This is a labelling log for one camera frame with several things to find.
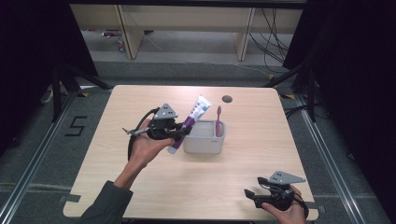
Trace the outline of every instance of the table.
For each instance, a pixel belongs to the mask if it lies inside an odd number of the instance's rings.
[[[81,165],[64,214],[79,217],[107,180],[114,180],[127,162],[129,135],[150,109],[168,103],[182,122],[202,94],[213,105],[202,119],[220,119],[227,135],[220,154],[190,154],[183,146],[174,155],[163,150],[134,182],[134,197],[125,217],[200,220],[266,220],[273,217],[254,206],[244,189],[269,194],[257,177],[276,170],[306,179],[276,90],[235,87],[116,86]],[[224,103],[222,97],[233,98]],[[308,182],[295,184],[306,202],[313,202]],[[308,220],[318,217],[310,209]]]

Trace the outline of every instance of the dark gray sleeve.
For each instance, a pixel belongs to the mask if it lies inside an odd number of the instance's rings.
[[[79,223],[120,224],[133,194],[107,181],[95,202],[82,214]]]

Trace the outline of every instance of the toothpaste tube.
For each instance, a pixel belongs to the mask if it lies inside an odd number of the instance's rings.
[[[199,95],[197,101],[195,102],[195,105],[192,107],[189,116],[184,121],[182,128],[192,127],[211,105],[212,103],[206,100],[204,96]],[[178,148],[181,146],[183,140],[184,140],[184,135],[181,137],[180,140],[178,140],[168,148],[168,152],[171,154],[175,154]]]

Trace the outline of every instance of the toothbrush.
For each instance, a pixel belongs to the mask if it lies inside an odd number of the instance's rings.
[[[219,137],[219,131],[220,131],[220,114],[221,114],[221,106],[218,107],[218,120],[216,121],[216,137]]]

